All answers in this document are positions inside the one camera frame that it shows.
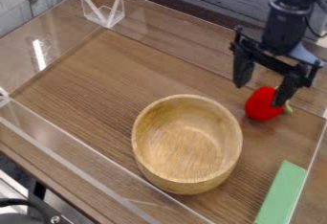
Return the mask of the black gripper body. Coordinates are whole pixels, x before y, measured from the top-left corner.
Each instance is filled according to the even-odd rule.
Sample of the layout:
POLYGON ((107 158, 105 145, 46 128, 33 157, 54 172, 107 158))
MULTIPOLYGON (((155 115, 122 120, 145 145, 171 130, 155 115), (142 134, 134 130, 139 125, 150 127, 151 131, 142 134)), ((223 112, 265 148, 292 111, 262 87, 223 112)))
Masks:
POLYGON ((235 36, 230 42, 230 51, 239 45, 253 53, 254 67, 261 65, 284 77, 292 72, 300 75, 300 86, 312 87, 318 70, 325 66, 325 60, 316 56, 302 43, 285 55, 273 53, 259 42, 262 32, 238 25, 234 29, 235 36))

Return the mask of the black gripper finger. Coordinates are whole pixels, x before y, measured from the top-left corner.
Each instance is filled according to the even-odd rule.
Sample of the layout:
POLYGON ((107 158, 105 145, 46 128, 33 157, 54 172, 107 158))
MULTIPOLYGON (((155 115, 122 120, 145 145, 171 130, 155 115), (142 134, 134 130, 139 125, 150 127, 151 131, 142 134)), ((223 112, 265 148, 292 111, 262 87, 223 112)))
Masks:
POLYGON ((300 89, 301 79, 296 73, 290 73, 284 78, 284 83, 279 86, 274 99, 273 106, 281 107, 286 104, 286 102, 292 99, 294 94, 300 89))
POLYGON ((234 46, 234 71, 233 80, 238 88, 243 87, 253 78, 254 60, 253 53, 242 46, 234 46))

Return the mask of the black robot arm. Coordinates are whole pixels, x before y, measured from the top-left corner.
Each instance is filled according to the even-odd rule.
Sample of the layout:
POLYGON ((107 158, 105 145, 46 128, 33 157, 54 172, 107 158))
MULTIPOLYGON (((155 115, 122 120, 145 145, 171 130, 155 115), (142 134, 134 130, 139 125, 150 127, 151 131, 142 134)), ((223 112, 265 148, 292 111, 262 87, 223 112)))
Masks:
POLYGON ((270 12, 261 36, 247 33, 242 26, 235 28, 230 43, 234 53, 233 81, 238 88, 253 78, 257 64, 284 76, 270 105, 279 107, 293 98, 302 87, 312 87, 325 60, 304 45, 306 31, 322 37, 312 26, 314 5, 327 12, 327 0, 270 0, 270 12))

